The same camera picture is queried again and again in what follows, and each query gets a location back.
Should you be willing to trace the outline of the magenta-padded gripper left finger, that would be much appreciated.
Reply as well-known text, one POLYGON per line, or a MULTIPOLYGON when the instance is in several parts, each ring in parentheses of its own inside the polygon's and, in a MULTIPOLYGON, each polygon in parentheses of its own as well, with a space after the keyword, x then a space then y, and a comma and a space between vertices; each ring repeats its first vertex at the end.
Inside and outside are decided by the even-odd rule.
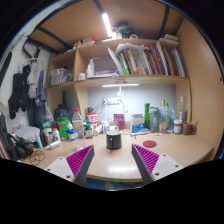
POLYGON ((46 171, 82 186, 93 157, 94 146, 90 145, 67 158, 57 158, 46 168, 46 171))

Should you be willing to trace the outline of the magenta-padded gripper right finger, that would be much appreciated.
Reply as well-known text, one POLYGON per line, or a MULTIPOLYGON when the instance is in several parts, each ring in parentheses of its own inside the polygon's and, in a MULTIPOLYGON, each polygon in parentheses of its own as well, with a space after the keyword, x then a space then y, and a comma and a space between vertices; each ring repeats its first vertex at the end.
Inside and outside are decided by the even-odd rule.
POLYGON ((182 166, 168 154, 158 155, 136 144, 132 145, 132 155, 138 166, 144 185, 182 169, 182 166))

